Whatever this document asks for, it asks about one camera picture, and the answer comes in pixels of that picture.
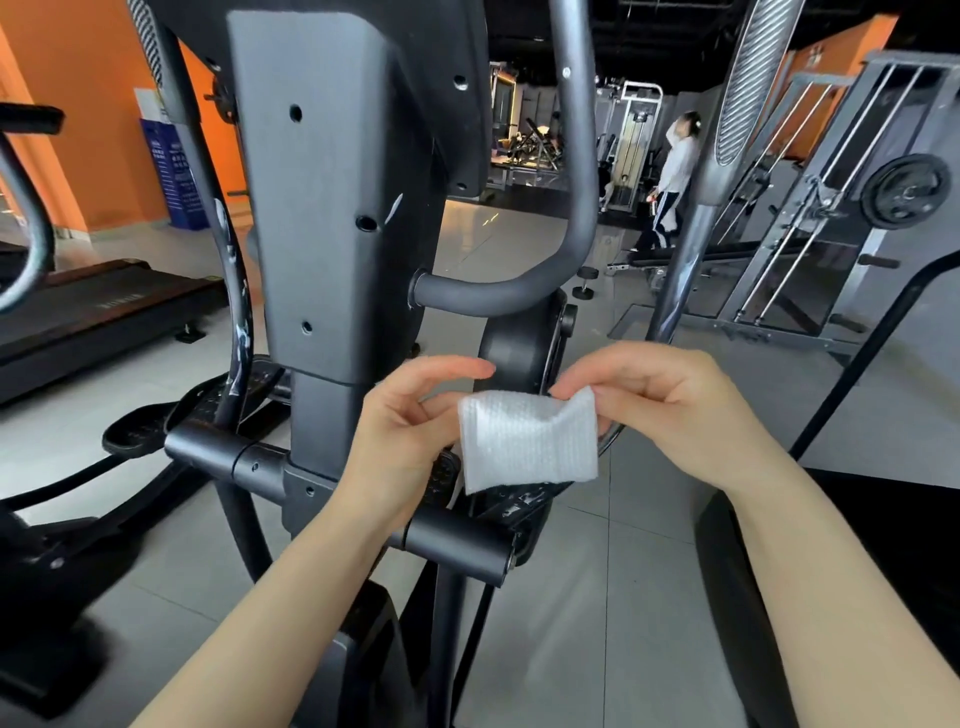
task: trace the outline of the treadmill handrail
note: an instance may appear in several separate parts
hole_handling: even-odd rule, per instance
[[[23,268],[13,283],[0,292],[0,313],[3,313],[22,303],[43,280],[54,254],[55,238],[47,208],[4,133],[0,133],[0,177],[23,212],[30,240]]]
[[[560,248],[510,280],[473,283],[420,271],[411,303],[465,316],[516,313],[546,298],[573,278],[593,246],[597,225],[597,162],[594,138],[594,65],[587,0],[550,0],[557,89],[564,110],[564,159],[570,213]]]

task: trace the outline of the finger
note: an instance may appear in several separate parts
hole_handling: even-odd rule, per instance
[[[457,408],[449,407],[443,413],[423,425],[416,427],[426,454],[436,456],[448,445],[460,439],[460,418]]]
[[[592,389],[598,415],[623,423],[651,440],[657,440],[662,435],[676,414],[673,408],[677,405],[647,400],[602,384],[594,384]]]
[[[661,376],[676,386],[703,366],[700,352],[649,341],[623,341],[590,353],[563,372],[550,394],[568,400],[591,384]]]
[[[442,415],[450,407],[456,407],[460,400],[467,395],[467,392],[441,392],[439,395],[434,395],[422,401],[420,406],[426,413],[427,419],[432,420]]]
[[[374,392],[386,397],[422,397],[442,381],[486,379],[496,367],[474,356],[420,356],[404,362]]]

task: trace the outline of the right hand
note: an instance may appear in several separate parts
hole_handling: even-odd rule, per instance
[[[620,342],[588,354],[550,394],[568,400],[591,386],[600,431],[611,421],[643,433],[682,471],[735,493],[771,471],[798,467],[704,352]]]

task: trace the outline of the gray tile floor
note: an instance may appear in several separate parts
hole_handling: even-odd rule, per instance
[[[450,203],[436,269],[457,278],[503,279],[549,255],[565,222]],[[611,260],[635,233],[601,228],[593,264]],[[95,244],[61,246],[61,264],[136,256],[185,275],[217,273],[205,233],[144,228]],[[625,274],[591,284],[579,303],[566,363],[604,346],[626,305],[649,294]],[[229,330],[220,315],[189,347],[157,343],[0,411],[0,496],[31,490],[100,456],[101,432],[128,410],[177,399],[226,368]],[[483,322],[427,311],[420,341],[428,353],[475,353]],[[630,332],[634,338],[642,327]],[[839,374],[829,357],[681,330],[677,344],[712,352],[784,443],[796,436]],[[257,350],[266,350],[262,317]],[[841,408],[805,462],[960,487],[955,415],[924,396],[895,361],[881,358]],[[285,428],[272,442],[289,438]],[[98,516],[165,465],[158,453],[89,486],[24,512],[31,522]],[[510,575],[493,601],[457,725],[463,728],[700,728],[744,719],[713,630],[692,526],[710,489],[678,472],[640,435],[625,433],[599,477],[564,493],[533,559]],[[275,553],[287,542],[278,510],[259,504]],[[398,608],[420,560],[391,551],[374,578]],[[207,488],[151,534],[134,569],[96,602],[111,633],[107,674],[57,726],[128,724],[203,642],[250,583],[212,490]],[[470,606],[479,589],[471,590]],[[0,702],[0,725],[39,721]]]

